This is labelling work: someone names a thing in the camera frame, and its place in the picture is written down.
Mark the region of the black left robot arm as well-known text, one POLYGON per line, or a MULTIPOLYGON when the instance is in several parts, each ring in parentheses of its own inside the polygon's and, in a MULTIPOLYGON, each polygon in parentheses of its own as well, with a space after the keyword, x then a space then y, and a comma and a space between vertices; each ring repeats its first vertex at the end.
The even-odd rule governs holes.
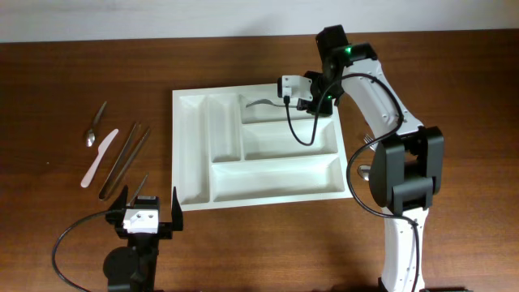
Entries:
POLYGON ((170 240, 183 230, 183 214, 177 192, 172 193, 171 221, 160 221, 160 200, 139 196, 127 205, 128 187, 111 204, 105 220, 114 227, 125 247, 113 249, 103 263, 109 291, 153 291, 159 255, 159 242, 170 240))

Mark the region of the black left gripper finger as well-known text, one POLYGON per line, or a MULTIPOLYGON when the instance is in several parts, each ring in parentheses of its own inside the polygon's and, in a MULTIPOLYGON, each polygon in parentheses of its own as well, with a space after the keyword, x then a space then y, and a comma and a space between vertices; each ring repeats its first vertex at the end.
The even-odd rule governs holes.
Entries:
POLYGON ((128 186, 125 185, 117 199, 110 205, 109 210, 123 210, 127 204, 128 186))
POLYGON ((181 205, 178 201, 177 188, 174 187, 171 198, 171 219, 172 219, 172 231, 183 231, 183 213, 181 205))

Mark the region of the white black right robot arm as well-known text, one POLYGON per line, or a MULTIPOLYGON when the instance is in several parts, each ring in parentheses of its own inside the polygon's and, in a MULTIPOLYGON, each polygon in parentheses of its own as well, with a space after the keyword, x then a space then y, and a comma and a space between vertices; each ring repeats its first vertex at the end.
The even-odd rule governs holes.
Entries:
POLYGON ((370 44, 350 43, 341 25, 324 28, 315 42, 322 71, 305 73, 311 99, 299 100, 297 108, 319 119, 329 116, 343 95, 354 100, 374 138, 350 157, 345 177, 352 189, 354 161, 375 150, 368 182, 379 209, 361 206, 384 219, 385 258, 378 286, 382 291, 423 291, 422 237, 441 187, 444 136, 405 108, 370 44))

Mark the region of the metal fork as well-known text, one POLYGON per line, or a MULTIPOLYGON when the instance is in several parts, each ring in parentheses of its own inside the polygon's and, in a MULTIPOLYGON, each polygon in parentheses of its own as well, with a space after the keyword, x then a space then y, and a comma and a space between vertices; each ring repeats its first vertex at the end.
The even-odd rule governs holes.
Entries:
POLYGON ((245 105, 245 108, 249 108, 249 107, 256 106, 256 105, 270 105, 270 106, 274 106, 274 107, 278 107, 278 108, 285 108, 285 105, 275 104, 273 101, 271 101, 269 99, 259 99, 259 100, 250 102, 245 105))
POLYGON ((371 151, 373 151, 373 152, 376 151, 377 146, 378 146, 378 143, 375 142, 375 139, 374 139, 373 137, 371 137, 371 136, 368 135, 368 134, 365 134, 365 135, 363 136, 363 142, 369 146, 369 149, 370 149, 371 151))

